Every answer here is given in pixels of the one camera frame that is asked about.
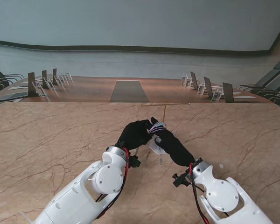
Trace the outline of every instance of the marble table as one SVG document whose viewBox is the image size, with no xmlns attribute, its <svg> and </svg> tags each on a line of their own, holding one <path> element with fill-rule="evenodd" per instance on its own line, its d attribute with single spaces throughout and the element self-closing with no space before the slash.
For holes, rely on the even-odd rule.
<svg viewBox="0 0 280 224">
<path fill-rule="evenodd" d="M 0 105 L 0 224 L 35 219 L 49 200 L 114 144 L 138 119 L 165 119 L 184 146 L 237 180 L 280 224 L 280 108 L 274 104 L 5 103 Z M 125 188 L 95 224 L 179 224 L 202 221 L 184 171 L 168 155 L 159 166 L 148 146 L 129 170 Z"/>
</svg>

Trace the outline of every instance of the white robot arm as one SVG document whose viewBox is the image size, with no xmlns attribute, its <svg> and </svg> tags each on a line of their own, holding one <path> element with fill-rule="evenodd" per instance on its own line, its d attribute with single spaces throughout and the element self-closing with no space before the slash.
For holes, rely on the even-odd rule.
<svg viewBox="0 0 280 224">
<path fill-rule="evenodd" d="M 91 224 L 119 196 L 128 169 L 129 152 L 110 146 L 102 160 L 91 164 L 56 194 L 32 224 Z M 93 199 L 89 192 L 101 194 Z"/>
<path fill-rule="evenodd" d="M 189 185 L 185 180 L 187 177 L 194 184 L 202 184 L 206 198 L 201 195 L 200 200 L 215 224 L 273 224 L 258 205 L 249 197 L 244 189 L 231 177 L 226 180 L 214 178 L 213 166 L 203 161 L 201 158 L 197 160 L 192 168 L 192 177 L 189 172 L 179 177 L 175 174 L 174 185 L 178 187 L 180 184 Z M 214 209 L 220 212 L 234 211 L 238 205 L 239 199 L 244 202 L 241 209 L 226 218 L 220 218 Z"/>
<path fill-rule="evenodd" d="M 124 167 L 126 171 L 123 174 L 121 170 Z M 65 186 L 31 224 L 91 224 L 118 198 L 128 167 L 128 150 L 116 146 L 108 147 L 103 153 L 102 161 L 91 164 Z M 194 185 L 202 184 L 206 198 L 202 195 L 200 200 L 215 224 L 273 224 L 235 180 L 230 177 L 226 180 L 216 179 L 212 170 L 213 166 L 206 161 L 196 160 L 192 172 L 188 168 L 184 174 L 173 176 L 174 185 L 190 185 L 186 177 Z M 101 195 L 94 199 L 91 192 Z M 232 215 L 220 218 L 214 212 L 214 209 L 220 212 L 235 210 L 240 198 L 244 206 Z"/>
</svg>

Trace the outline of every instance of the black glove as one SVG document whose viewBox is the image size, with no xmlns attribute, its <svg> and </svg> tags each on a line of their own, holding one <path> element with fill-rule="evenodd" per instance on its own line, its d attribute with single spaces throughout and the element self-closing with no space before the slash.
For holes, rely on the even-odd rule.
<svg viewBox="0 0 280 224">
<path fill-rule="evenodd" d="M 151 118 L 151 123 L 147 125 L 150 130 L 154 124 L 158 122 L 154 117 Z M 191 153 L 182 145 L 182 143 L 163 126 L 158 126 L 151 130 L 151 134 L 155 134 L 158 138 L 155 139 L 155 143 L 168 153 L 177 165 L 188 167 L 191 162 L 195 162 Z"/>
<path fill-rule="evenodd" d="M 117 145 L 119 147 L 125 147 L 127 150 L 146 145 L 151 139 L 151 135 L 147 132 L 148 125 L 151 125 L 149 120 L 137 120 L 128 124 L 123 129 Z"/>
</svg>

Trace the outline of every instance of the conference table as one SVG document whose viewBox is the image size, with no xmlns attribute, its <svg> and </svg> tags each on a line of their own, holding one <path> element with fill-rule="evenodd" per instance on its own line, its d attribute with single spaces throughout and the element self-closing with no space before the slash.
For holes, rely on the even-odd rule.
<svg viewBox="0 0 280 224">
<path fill-rule="evenodd" d="M 55 85 L 56 91 L 45 89 L 46 97 L 25 98 L 21 102 L 150 102 L 150 103 L 207 103 L 211 99 L 205 93 L 197 95 L 197 91 L 185 88 L 179 79 L 157 78 L 105 78 L 105 77 L 78 77 L 63 87 Z M 23 86 L 23 79 L 10 87 Z M 0 91 L 0 96 L 27 91 L 27 89 L 8 90 L 7 87 Z M 271 103 L 268 99 L 244 92 L 241 95 L 254 96 L 248 99 L 253 103 Z"/>
<path fill-rule="evenodd" d="M 56 193 L 101 160 L 128 123 L 152 116 L 195 158 L 213 165 L 216 178 L 235 179 L 280 224 L 280 108 L 184 102 L 1 104 L 0 224 L 27 223 L 20 211 L 34 220 Z M 172 184 L 172 175 L 185 167 L 167 154 L 160 166 L 149 151 L 148 144 L 139 148 L 140 167 L 129 169 L 122 194 L 95 224 L 203 223 L 191 186 Z"/>
</svg>

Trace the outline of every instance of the white wall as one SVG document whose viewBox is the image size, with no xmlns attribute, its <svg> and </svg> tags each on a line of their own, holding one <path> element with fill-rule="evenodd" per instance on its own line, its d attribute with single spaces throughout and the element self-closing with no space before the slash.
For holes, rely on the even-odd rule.
<svg viewBox="0 0 280 224">
<path fill-rule="evenodd" d="M 89 77 L 180 78 L 193 71 L 198 79 L 207 76 L 221 84 L 255 83 L 280 60 L 280 41 L 270 56 L 223 57 L 140 52 L 53 52 L 0 46 L 3 74 L 29 72 L 41 76 L 42 70 Z"/>
<path fill-rule="evenodd" d="M 0 0 L 0 40 L 267 50 L 280 0 Z"/>
</svg>

